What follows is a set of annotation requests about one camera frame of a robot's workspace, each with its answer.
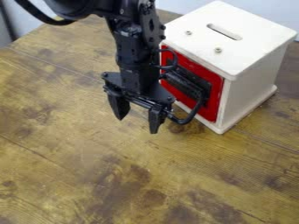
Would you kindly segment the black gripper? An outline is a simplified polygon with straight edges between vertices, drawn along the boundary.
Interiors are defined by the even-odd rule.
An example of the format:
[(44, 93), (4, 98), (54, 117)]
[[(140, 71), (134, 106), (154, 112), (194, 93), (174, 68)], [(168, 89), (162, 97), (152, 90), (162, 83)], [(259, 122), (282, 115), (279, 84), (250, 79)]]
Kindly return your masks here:
[(104, 89), (114, 114), (127, 116), (130, 103), (147, 108), (150, 132), (156, 134), (171, 112), (174, 96), (160, 86), (160, 42), (164, 31), (142, 27), (115, 28), (118, 73), (103, 73)]

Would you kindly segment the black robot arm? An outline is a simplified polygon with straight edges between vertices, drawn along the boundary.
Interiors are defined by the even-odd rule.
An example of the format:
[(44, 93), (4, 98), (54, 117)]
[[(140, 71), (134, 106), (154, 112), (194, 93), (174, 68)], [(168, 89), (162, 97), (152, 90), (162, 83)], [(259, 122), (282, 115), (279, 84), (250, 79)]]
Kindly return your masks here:
[(48, 25), (70, 25), (96, 15), (107, 21), (116, 41), (116, 73), (104, 72), (104, 91), (118, 119), (136, 104), (148, 109), (150, 132), (156, 133), (171, 113), (174, 96), (160, 86), (160, 42), (166, 26), (155, 0), (43, 0), (60, 17), (48, 17), (30, 0), (15, 0)]

